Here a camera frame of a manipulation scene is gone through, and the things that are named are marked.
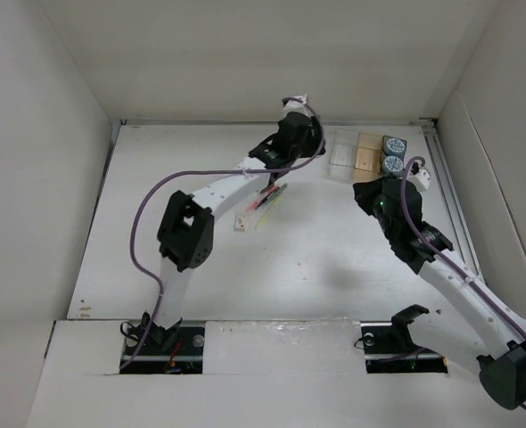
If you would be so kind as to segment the blue cleaning gel jar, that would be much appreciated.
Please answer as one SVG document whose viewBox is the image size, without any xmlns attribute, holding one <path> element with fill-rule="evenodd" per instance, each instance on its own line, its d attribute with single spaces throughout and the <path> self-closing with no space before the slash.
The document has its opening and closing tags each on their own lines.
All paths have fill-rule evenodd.
<svg viewBox="0 0 526 428">
<path fill-rule="evenodd" d="M 407 141 L 394 136 L 385 136 L 382 142 L 382 152 L 385 156 L 403 159 L 407 152 Z"/>
<path fill-rule="evenodd" d="M 397 156 L 385 156 L 381 162 L 381 171 L 385 176 L 402 177 L 405 170 L 404 161 Z"/>
</svg>

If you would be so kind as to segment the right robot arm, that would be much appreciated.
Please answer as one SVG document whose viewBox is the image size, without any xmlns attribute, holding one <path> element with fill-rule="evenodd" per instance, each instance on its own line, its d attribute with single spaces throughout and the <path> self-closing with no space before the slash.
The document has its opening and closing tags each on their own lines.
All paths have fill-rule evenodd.
<svg viewBox="0 0 526 428">
<path fill-rule="evenodd" d="M 526 319 L 463 264 L 439 229 L 423 221 L 423 198 L 414 184 L 382 177 L 355 183 L 353 192 L 358 207 L 378 221 L 394 255 L 470 326 L 449 327 L 444 313 L 414 304 L 392 316 L 392 345 L 410 353 L 432 350 L 476 374 L 500 407 L 525 407 Z"/>
</svg>

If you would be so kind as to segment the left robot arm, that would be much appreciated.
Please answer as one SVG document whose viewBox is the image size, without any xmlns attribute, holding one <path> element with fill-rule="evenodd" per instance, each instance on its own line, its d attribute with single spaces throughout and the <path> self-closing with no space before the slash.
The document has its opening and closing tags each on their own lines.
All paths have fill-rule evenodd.
<svg viewBox="0 0 526 428">
<path fill-rule="evenodd" d="M 174 192 L 157 233 L 161 265 L 160 303 L 146 326 L 145 342 L 157 353 L 176 345 L 182 305 L 193 271 L 212 253 L 215 225 L 228 211 L 296 168 L 299 159 L 325 153 L 324 132 L 308 106 L 290 110 L 277 131 L 264 139 L 233 170 L 192 193 Z"/>
</svg>

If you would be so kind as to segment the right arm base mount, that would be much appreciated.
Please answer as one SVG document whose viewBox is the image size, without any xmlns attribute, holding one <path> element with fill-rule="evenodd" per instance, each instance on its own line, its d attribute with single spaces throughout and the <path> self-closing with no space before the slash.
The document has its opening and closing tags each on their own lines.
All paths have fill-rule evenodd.
<svg viewBox="0 0 526 428">
<path fill-rule="evenodd" d="M 389 321 L 361 321 L 360 337 L 354 347 L 364 351 L 369 375 L 447 374 L 447 360 L 441 355 L 416 345 L 408 327 L 430 311 L 411 305 Z"/>
</svg>

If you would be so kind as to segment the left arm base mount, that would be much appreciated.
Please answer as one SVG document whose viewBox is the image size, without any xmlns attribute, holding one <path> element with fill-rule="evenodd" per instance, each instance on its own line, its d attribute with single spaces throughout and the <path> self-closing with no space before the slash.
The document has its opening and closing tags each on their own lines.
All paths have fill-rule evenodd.
<svg viewBox="0 0 526 428">
<path fill-rule="evenodd" d="M 136 351 L 144 328 L 150 321 L 144 312 L 142 319 L 133 324 L 121 323 L 124 348 L 119 362 L 121 375 L 201 375 L 205 327 L 203 322 L 183 322 L 164 329 L 153 324 L 144 344 Z"/>
</svg>

